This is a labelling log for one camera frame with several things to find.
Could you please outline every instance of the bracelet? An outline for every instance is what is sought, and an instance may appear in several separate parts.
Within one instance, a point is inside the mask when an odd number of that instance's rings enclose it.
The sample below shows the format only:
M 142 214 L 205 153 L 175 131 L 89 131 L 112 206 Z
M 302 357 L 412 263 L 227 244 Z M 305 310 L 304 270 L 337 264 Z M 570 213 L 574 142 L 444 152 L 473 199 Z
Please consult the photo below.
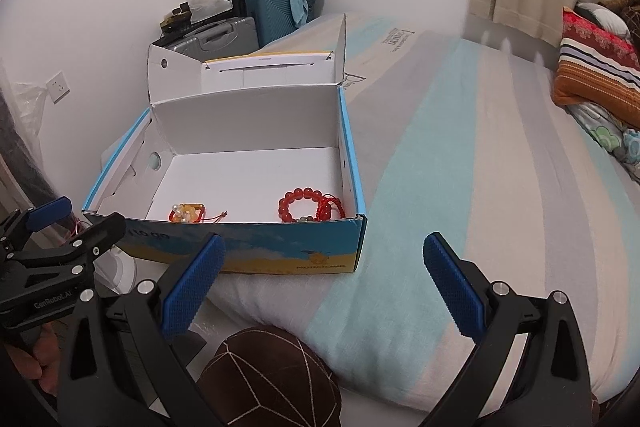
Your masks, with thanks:
M 227 212 L 222 212 L 216 217 L 207 217 L 205 219 L 206 212 L 202 203 L 174 204 L 171 213 L 169 213 L 169 221 L 172 223 L 202 223 L 204 221 L 217 223 L 227 214 Z
M 296 200 L 301 200 L 305 198 L 305 200 L 312 200 L 318 204 L 318 209 L 316 210 L 316 217 L 314 216 L 303 216 L 298 219 L 294 219 L 289 212 L 289 205 Z M 331 219 L 331 213 L 333 210 L 332 204 L 335 205 L 338 212 L 340 212 L 340 219 L 344 219 L 346 214 L 344 213 L 344 209 L 342 208 L 342 202 L 332 196 L 331 194 L 322 195 L 320 190 L 313 190 L 310 187 L 305 188 L 296 188 L 293 192 L 287 192 L 278 202 L 278 215 L 283 223 L 304 223 L 307 221 L 328 221 Z

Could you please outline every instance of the box lid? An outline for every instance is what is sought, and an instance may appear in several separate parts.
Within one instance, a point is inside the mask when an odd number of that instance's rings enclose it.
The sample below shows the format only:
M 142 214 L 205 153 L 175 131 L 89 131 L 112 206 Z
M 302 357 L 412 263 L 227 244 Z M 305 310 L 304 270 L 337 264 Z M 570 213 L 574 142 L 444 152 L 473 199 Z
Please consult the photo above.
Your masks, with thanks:
M 246 87 L 339 84 L 344 77 L 346 15 L 336 49 L 319 52 L 252 54 L 200 62 L 149 47 L 148 90 L 152 104 Z

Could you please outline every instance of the mattress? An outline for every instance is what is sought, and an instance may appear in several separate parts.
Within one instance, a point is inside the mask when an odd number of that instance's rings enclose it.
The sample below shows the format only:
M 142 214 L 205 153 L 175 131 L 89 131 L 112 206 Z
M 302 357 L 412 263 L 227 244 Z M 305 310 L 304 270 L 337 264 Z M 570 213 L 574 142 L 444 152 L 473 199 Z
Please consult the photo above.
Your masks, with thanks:
M 267 50 L 333 49 L 339 21 L 320 18 Z M 640 187 L 551 102 L 551 79 L 480 44 L 349 14 L 344 87 L 369 219 L 358 269 L 222 275 L 209 298 L 299 336 L 344 385 L 431 410 L 473 347 L 422 265 L 437 230 L 489 280 L 567 293 L 593 392 L 614 396 L 640 365 Z

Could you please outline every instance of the finger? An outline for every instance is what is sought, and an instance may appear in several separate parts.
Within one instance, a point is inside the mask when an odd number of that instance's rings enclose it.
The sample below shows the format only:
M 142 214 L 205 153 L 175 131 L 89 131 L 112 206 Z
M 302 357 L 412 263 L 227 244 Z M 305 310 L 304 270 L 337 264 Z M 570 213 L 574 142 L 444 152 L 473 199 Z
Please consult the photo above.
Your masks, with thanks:
M 50 325 L 42 328 L 40 338 L 33 346 L 33 356 L 40 365 L 49 365 L 60 359 L 58 337 Z
M 36 359 L 17 347 L 5 344 L 6 352 L 14 362 L 15 368 L 24 378 L 37 380 L 42 376 L 42 368 Z
M 47 365 L 42 370 L 42 377 L 38 381 L 40 387 L 45 393 L 58 395 L 58 370 L 60 368 L 60 362 L 55 361 L 51 365 Z

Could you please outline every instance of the wall outlet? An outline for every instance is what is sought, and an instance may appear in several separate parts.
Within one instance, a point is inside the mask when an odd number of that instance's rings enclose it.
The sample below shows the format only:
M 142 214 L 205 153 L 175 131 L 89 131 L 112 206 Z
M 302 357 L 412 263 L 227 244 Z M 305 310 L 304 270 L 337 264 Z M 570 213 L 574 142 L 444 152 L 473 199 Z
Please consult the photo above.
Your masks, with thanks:
M 51 95 L 51 100 L 56 103 L 60 98 L 69 92 L 69 86 L 66 85 L 65 75 L 60 71 L 49 82 L 47 82 L 47 90 Z

